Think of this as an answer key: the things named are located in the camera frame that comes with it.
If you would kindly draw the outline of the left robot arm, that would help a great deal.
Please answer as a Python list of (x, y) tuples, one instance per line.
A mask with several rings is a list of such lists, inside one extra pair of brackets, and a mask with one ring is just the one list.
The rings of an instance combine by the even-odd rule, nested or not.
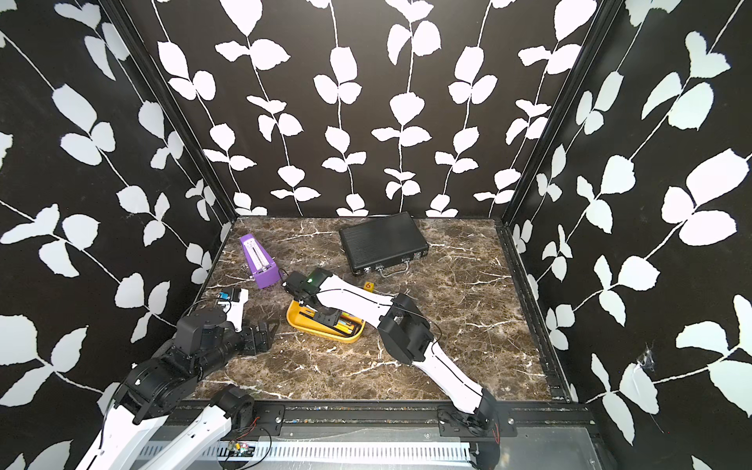
[[(278, 327), (276, 322), (245, 326), (241, 315), (220, 307), (198, 309), (182, 317), (174, 336), (152, 358), (131, 368), (117, 387), (100, 432), (78, 468), (131, 468), (177, 406), (204, 379), (237, 356), (268, 352)], [(145, 466), (186, 469), (226, 435), (246, 437), (258, 426), (254, 399), (229, 384)]]

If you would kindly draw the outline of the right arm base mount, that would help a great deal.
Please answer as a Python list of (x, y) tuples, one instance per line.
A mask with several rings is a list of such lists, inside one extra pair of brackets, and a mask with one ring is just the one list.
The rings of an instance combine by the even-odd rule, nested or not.
[(489, 442), (518, 435), (507, 407), (497, 407), (485, 419), (483, 416), (463, 413), (452, 405), (440, 405), (437, 408), (437, 419), (442, 437)]

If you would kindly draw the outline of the orange-sleeved hex key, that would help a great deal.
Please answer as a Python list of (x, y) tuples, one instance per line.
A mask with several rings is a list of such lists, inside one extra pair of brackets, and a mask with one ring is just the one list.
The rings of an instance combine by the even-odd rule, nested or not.
[(339, 325), (346, 327), (346, 328), (354, 329), (357, 326), (362, 326), (362, 322), (359, 319), (341, 317), (339, 320)]

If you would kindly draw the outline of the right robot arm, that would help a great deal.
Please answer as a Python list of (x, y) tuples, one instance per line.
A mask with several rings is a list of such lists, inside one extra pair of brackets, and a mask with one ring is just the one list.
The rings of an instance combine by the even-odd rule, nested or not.
[(350, 313), (373, 326), (397, 362), (421, 370), (444, 392), (463, 426), (476, 434), (499, 430), (497, 400), (448, 357), (430, 320), (411, 297), (370, 293), (323, 268), (308, 275), (293, 271), (282, 287), (324, 321), (331, 322), (338, 313)]

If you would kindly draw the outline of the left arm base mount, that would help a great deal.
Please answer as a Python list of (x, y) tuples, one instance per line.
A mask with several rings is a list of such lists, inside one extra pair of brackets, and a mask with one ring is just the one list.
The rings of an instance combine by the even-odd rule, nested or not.
[(271, 401), (257, 401), (253, 407), (245, 405), (231, 418), (230, 431), (222, 438), (224, 441), (246, 441), (270, 434), (280, 435), (285, 415), (284, 405)]

